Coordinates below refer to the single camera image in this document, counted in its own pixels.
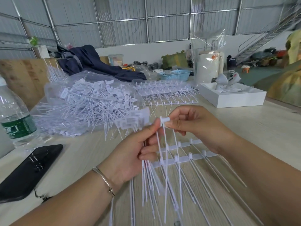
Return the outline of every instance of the forearm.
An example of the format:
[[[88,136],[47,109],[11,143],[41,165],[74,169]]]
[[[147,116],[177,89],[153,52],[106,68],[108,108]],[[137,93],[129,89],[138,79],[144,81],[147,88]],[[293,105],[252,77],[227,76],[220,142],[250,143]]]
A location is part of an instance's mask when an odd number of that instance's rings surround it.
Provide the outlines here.
[[[279,223],[301,222],[301,172],[236,136],[233,144],[221,151],[244,182],[273,213]]]
[[[94,225],[111,199],[108,186],[102,177],[90,171],[12,226]]]

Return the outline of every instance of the white figurine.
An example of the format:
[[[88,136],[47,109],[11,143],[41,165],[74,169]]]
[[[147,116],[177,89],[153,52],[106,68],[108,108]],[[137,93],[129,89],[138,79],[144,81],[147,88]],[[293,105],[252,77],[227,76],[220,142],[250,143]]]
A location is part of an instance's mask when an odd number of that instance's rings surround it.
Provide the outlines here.
[[[239,80],[241,80],[241,77],[239,77],[239,74],[237,72],[235,72],[234,74],[231,74],[229,79],[228,79],[228,85],[227,85],[227,89],[231,88],[231,86],[234,83],[239,82]]]
[[[221,91],[225,89],[225,86],[228,84],[228,79],[224,74],[219,74],[216,78],[216,87],[215,90]]]

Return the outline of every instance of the silver bracelet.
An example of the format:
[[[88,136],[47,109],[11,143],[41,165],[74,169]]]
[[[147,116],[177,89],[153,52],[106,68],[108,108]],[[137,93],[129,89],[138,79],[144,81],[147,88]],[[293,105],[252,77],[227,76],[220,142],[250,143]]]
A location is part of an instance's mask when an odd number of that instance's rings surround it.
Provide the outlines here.
[[[99,174],[99,175],[103,178],[104,182],[105,182],[105,183],[107,184],[107,186],[109,187],[109,193],[110,193],[113,197],[115,197],[115,194],[113,193],[113,188],[109,185],[109,183],[108,183],[106,177],[103,175],[103,173],[102,173],[97,167],[93,167],[92,170],[95,171],[97,174]]]

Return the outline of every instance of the green bottle label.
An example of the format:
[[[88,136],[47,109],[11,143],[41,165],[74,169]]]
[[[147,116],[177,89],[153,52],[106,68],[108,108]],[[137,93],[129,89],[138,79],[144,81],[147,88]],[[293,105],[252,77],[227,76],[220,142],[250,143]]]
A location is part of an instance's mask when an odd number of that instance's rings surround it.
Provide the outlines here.
[[[5,128],[6,133],[11,139],[28,136],[37,130],[36,125],[30,115],[16,121],[3,122],[1,125]]]

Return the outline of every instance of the person's right hand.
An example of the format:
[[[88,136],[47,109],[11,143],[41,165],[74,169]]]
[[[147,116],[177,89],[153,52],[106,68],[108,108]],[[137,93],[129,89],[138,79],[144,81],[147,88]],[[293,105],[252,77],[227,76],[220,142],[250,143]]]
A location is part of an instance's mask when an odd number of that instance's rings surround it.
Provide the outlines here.
[[[212,152],[219,154],[222,149],[235,141],[237,135],[220,122],[203,106],[178,106],[169,115],[165,126],[175,129],[183,136],[191,132]]]

